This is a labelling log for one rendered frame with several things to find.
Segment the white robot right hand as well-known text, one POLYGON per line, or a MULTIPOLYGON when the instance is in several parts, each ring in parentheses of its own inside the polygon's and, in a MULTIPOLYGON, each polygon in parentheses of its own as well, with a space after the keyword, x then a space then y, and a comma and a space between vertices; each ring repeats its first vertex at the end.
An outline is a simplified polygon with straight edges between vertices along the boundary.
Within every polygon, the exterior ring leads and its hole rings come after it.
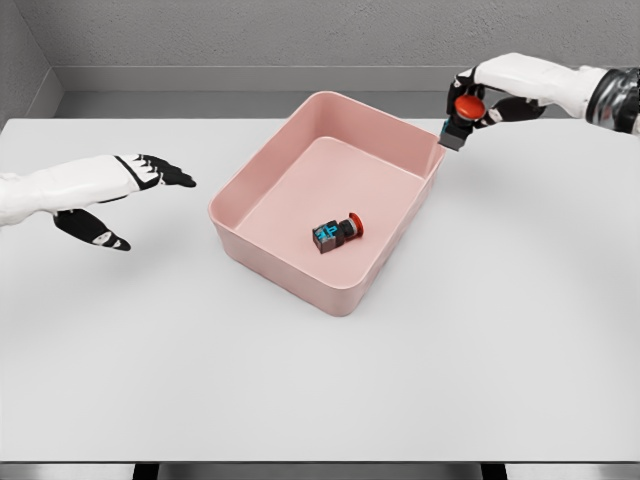
POLYGON ((535 120, 542 116, 551 103, 552 79, 561 65, 519 53, 509 53, 486 60, 457 74, 450 84, 446 114, 460 116, 455 101, 463 95, 484 98, 487 88, 509 94, 496 102, 478 118, 476 129, 501 122, 535 120))

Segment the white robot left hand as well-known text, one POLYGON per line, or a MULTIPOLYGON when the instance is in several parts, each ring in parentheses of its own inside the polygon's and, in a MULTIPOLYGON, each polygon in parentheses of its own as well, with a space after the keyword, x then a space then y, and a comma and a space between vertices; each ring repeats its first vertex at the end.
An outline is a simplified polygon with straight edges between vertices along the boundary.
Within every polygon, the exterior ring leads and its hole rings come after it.
POLYGON ((130 244, 87 211, 158 185, 196 186, 168 161, 149 154, 99 155, 59 164, 36 174, 38 206, 63 232, 91 245, 129 251, 130 244))

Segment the red button industrial switch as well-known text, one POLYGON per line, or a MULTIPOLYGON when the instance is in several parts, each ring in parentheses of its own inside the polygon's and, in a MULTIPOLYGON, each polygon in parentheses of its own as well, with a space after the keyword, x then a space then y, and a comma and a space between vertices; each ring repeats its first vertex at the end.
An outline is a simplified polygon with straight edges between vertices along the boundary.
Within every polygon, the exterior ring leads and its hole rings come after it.
POLYGON ((473 132, 474 125, 486 114, 483 101, 476 95, 465 94, 453 102, 453 110, 444 122, 438 143, 459 151, 473 132))
POLYGON ((350 212, 342 220, 331 220, 312 230, 312 239, 321 254, 328 253, 341 247, 346 242, 360 238, 364 234, 364 226, 360 217, 350 212))

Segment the pink plastic basket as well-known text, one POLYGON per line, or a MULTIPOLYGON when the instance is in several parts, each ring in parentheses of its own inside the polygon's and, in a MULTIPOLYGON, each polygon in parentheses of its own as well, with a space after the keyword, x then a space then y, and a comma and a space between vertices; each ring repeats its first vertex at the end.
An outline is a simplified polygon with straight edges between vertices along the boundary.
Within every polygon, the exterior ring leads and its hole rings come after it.
POLYGON ((215 195, 234 260, 333 316, 350 314, 429 194, 436 135, 336 92, 311 95, 215 195), (364 234, 321 254, 312 230, 350 212, 364 234))

